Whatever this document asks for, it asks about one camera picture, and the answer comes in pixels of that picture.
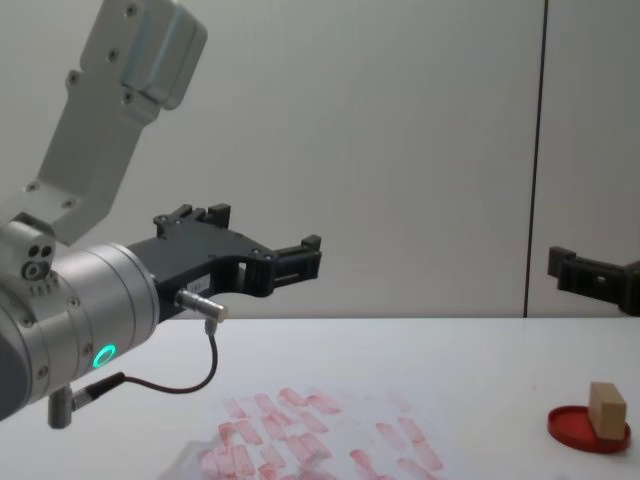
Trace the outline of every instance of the red lid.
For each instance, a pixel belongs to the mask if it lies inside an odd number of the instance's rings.
[[[624,440],[601,440],[589,420],[587,407],[567,406],[549,413],[549,433],[567,447],[591,453],[617,453],[631,445],[631,428],[625,428]]]

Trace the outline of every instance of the cable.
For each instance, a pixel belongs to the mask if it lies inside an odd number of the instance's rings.
[[[195,387],[169,388],[169,387],[163,387],[161,385],[156,385],[155,383],[147,382],[146,380],[141,380],[139,378],[128,377],[128,376],[124,377],[124,382],[133,383],[145,388],[149,388],[151,390],[155,390],[157,392],[168,393],[171,395],[186,395],[188,393],[195,393],[197,391],[200,391],[204,387],[209,385],[209,383],[211,383],[211,380],[213,380],[213,377],[216,374],[216,370],[218,369],[218,346],[216,345],[216,340],[213,337],[213,335],[209,337],[209,344],[211,345],[211,369],[209,370],[209,374],[207,375],[207,377]]]

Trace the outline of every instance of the green led ring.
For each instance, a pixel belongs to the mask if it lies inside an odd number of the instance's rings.
[[[102,347],[102,350],[100,350],[93,359],[93,368],[100,368],[109,363],[111,359],[116,356],[117,351],[118,349],[112,343]]]

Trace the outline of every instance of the wooden block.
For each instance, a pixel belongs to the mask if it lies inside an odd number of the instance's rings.
[[[627,403],[613,383],[591,383],[589,419],[598,438],[623,440]]]

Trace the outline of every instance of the white table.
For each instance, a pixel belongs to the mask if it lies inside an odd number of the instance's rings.
[[[201,321],[168,322],[78,383],[120,370],[166,385],[197,383],[209,362],[202,328]],[[225,389],[256,378],[376,381],[408,373],[440,398],[469,480],[640,478],[637,447],[585,454],[546,431],[551,408],[586,404],[589,382],[602,380],[618,385],[640,432],[637,319],[229,320],[218,342],[219,374],[201,393],[123,386],[76,413],[65,431],[48,429],[46,401],[3,422],[0,477],[155,480],[197,438],[199,421]]]

